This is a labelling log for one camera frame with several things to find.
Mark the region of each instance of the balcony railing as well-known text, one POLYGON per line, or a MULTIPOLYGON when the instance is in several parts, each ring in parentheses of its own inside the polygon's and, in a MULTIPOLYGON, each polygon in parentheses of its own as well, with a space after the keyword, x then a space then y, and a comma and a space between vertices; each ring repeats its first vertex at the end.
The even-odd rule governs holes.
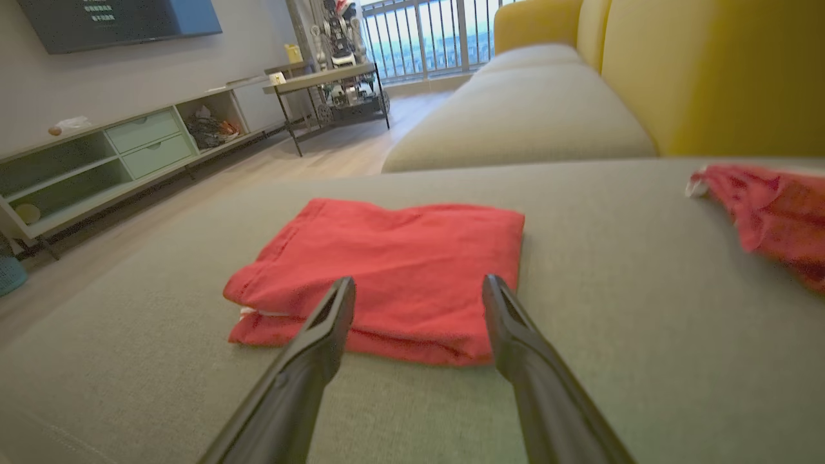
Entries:
POLYGON ((385 82, 467 73, 495 55, 493 17, 516 0, 384 0, 361 7, 366 53, 385 82))

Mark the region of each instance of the red towel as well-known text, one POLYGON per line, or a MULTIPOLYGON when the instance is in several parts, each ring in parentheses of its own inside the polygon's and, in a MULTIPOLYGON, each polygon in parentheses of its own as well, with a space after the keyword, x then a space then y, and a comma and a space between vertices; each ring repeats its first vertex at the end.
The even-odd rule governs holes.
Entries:
POLYGON ((691 176, 734 220, 745 251, 786 263, 825 292, 825 178, 759 166, 716 164, 691 176))
POLYGON ((224 296, 253 310, 229 341, 282 345, 341 276, 356 281, 350 350, 426 364, 493 360, 481 285, 496 273, 515 288, 522 214, 482 206, 388 211, 315 199, 238 271, 224 296), (286 316, 261 313, 286 313, 286 316))

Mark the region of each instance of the basket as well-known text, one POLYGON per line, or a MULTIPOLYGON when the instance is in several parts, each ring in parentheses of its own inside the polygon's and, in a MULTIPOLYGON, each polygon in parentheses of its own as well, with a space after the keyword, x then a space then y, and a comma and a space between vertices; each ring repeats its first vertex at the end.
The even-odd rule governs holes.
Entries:
POLYGON ((28 278, 23 265, 13 256, 0 254, 0 296, 11 293, 28 278))

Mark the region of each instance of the television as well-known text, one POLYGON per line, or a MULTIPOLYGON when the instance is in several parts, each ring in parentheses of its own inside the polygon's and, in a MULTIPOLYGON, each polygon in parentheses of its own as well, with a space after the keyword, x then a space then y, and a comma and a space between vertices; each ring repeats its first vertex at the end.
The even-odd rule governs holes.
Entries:
POLYGON ((223 32, 210 0, 17 0, 49 54, 223 32))

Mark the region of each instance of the city view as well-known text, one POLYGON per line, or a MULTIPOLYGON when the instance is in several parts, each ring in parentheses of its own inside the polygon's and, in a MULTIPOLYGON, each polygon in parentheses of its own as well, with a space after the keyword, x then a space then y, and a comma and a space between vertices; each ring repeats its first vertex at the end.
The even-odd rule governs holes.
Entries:
POLYGON ((427 72, 460 69, 462 44, 455 1, 464 2, 467 18, 467 55, 470 65, 486 63, 493 50, 493 17, 498 10, 497 0, 440 0, 419 3, 421 38, 419 40, 415 7, 401 2, 396 7, 373 14, 364 11, 361 28, 367 55, 378 64, 381 78, 415 78, 423 72, 423 57, 427 72))

